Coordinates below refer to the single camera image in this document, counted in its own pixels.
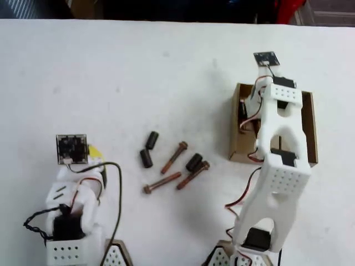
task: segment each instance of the screw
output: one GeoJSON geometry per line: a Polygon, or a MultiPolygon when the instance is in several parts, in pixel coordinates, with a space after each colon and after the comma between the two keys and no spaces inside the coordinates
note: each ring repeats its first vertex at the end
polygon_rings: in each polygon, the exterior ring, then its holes
{"type": "Polygon", "coordinates": [[[152,185],[146,185],[144,188],[143,188],[143,191],[146,193],[146,194],[151,194],[151,192],[162,186],[162,185],[165,185],[166,183],[169,183],[170,181],[174,180],[174,179],[177,179],[178,177],[181,176],[181,172],[177,172],[177,173],[173,173],[171,176],[168,176],[168,177],[165,177],[163,178],[162,180],[159,180],[158,182],[155,182],[154,184],[152,185]]]}
{"type": "Polygon", "coordinates": [[[179,157],[179,155],[187,149],[187,143],[182,141],[179,143],[179,148],[175,151],[174,155],[170,158],[170,160],[166,163],[166,165],[161,169],[161,173],[165,174],[173,162],[179,157]]]}
{"type": "Polygon", "coordinates": [[[198,169],[196,172],[191,173],[187,178],[182,180],[178,186],[176,187],[177,190],[183,189],[192,179],[198,176],[203,170],[208,170],[210,168],[210,164],[207,161],[203,161],[201,168],[198,169]]]}

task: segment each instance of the black nut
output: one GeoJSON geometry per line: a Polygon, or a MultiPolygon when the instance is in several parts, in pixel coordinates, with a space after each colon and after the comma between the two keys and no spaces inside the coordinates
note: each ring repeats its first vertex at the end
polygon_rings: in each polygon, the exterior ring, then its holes
{"type": "Polygon", "coordinates": [[[151,161],[149,151],[144,149],[140,151],[140,157],[142,159],[142,163],[145,168],[151,168],[153,166],[153,162],[151,161]]]}
{"type": "Polygon", "coordinates": [[[152,150],[155,146],[156,140],[159,137],[159,133],[152,131],[148,137],[148,140],[146,141],[145,147],[147,150],[152,150]]]}
{"type": "Polygon", "coordinates": [[[200,154],[194,154],[194,156],[186,164],[186,169],[190,172],[194,172],[194,170],[198,167],[201,161],[202,156],[200,154]]]}

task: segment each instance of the hole pattern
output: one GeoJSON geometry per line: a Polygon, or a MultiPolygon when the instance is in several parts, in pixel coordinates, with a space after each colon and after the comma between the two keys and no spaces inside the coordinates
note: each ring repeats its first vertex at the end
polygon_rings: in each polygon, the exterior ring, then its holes
{"type": "Polygon", "coordinates": [[[126,266],[118,246],[112,245],[106,255],[104,266],[126,266]]]}
{"type": "Polygon", "coordinates": [[[300,178],[302,178],[300,174],[295,174],[291,171],[275,169],[275,172],[272,175],[270,187],[273,190],[276,188],[276,192],[293,193],[300,185],[300,178]]]}
{"type": "Polygon", "coordinates": [[[217,248],[212,255],[208,266],[226,266],[229,265],[230,260],[223,248],[217,248]]]}
{"type": "Polygon", "coordinates": [[[299,101],[298,99],[299,94],[296,94],[295,89],[274,87],[272,93],[275,95],[275,98],[277,98],[278,100],[289,101],[289,102],[299,101]]]}
{"type": "Polygon", "coordinates": [[[75,263],[75,260],[79,259],[79,255],[75,254],[73,252],[73,248],[68,246],[68,247],[54,247],[53,248],[53,259],[54,260],[63,260],[65,264],[67,263],[75,263]]]}

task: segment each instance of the black circuit board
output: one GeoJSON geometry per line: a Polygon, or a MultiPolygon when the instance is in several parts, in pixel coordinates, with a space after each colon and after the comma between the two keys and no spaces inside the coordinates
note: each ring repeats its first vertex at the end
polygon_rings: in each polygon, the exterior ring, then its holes
{"type": "Polygon", "coordinates": [[[64,165],[71,159],[72,164],[88,163],[86,134],[57,135],[58,164],[64,165]]]}
{"type": "Polygon", "coordinates": [[[254,58],[257,65],[260,67],[274,67],[280,65],[274,52],[254,53],[254,58]]]}

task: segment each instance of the cardboard box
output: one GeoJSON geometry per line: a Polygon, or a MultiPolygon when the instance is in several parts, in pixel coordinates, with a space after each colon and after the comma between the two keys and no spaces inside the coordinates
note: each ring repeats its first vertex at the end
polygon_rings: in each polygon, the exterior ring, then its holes
{"type": "Polygon", "coordinates": [[[66,2],[74,18],[95,18],[95,0],[66,0],[66,2]]]}
{"type": "MultiPolygon", "coordinates": [[[[231,137],[230,137],[230,147],[229,147],[229,160],[235,162],[253,163],[260,164],[251,161],[247,154],[254,151],[254,144],[260,128],[260,121],[255,121],[253,124],[249,123],[247,126],[248,131],[241,131],[239,125],[239,105],[240,101],[246,99],[252,90],[253,85],[247,84],[237,84],[233,98],[232,98],[232,121],[231,121],[231,137]]],[[[315,123],[315,113],[313,107],[313,97],[312,93],[303,91],[302,92],[303,108],[302,108],[302,128],[303,132],[306,134],[307,139],[307,151],[308,151],[308,161],[313,167],[318,163],[318,152],[317,152],[317,134],[316,134],[316,123],[315,123]]],[[[282,140],[281,137],[274,137],[271,141],[271,148],[280,149],[288,151],[287,144],[282,140]]]]}

